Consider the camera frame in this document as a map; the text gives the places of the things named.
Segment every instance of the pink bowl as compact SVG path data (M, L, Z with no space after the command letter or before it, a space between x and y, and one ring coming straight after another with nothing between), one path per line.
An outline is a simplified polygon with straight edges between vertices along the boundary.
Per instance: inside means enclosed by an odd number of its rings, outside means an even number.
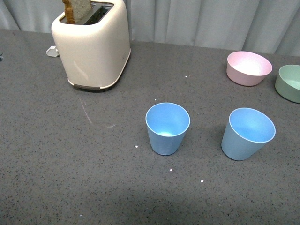
M227 75L244 86L259 84L272 71L272 64L252 52L233 52L227 57Z

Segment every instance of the green bowl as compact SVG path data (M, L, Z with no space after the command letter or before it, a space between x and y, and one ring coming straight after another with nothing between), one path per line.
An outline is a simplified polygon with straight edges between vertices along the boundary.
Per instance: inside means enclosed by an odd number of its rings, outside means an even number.
M281 67L275 88L282 97L300 103L300 66L285 65Z

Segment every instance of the toaster base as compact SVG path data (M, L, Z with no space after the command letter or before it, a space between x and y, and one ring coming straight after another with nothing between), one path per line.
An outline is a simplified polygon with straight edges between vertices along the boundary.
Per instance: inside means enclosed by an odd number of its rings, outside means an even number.
M67 81L69 81L69 83L70 83L71 85L73 85L74 87L77 87L77 88L80 88L80 89L100 90L100 89L106 89L106 88L109 88L109 87L113 86L113 85L118 81L118 79L120 78L120 76L121 76L121 74L122 74L122 72L123 72L123 70L124 70L124 68L125 68L125 66L126 66L126 64L127 64L127 61L128 61L128 59L129 59L130 54L131 54L131 48L129 49L129 54L128 54L128 56L127 56L127 59L126 59L126 61L125 61L125 63L124 63L124 66L123 66L123 68L122 68L122 70L121 70L119 76L117 77L117 79L116 79L113 83L111 83L111 84L109 84L109 85L107 85L107 86L104 86L104 87L83 86L83 85L79 85L79 84L72 83L72 82L70 82L69 79L68 79Z

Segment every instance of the white curtain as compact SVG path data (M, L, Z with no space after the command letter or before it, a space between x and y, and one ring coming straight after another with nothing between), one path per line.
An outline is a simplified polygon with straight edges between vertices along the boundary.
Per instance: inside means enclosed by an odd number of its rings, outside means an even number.
M300 56L300 0L124 0L136 41ZM61 0L0 0L0 28L51 32Z

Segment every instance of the bowl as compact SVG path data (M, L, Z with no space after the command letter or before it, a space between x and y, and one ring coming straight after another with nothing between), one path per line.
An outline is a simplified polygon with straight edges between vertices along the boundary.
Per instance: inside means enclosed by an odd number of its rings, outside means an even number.
M300 66L285 65L279 69L275 89L284 98L300 103Z
M272 64L252 52L233 52L227 57L227 75L243 86L259 84L272 71Z

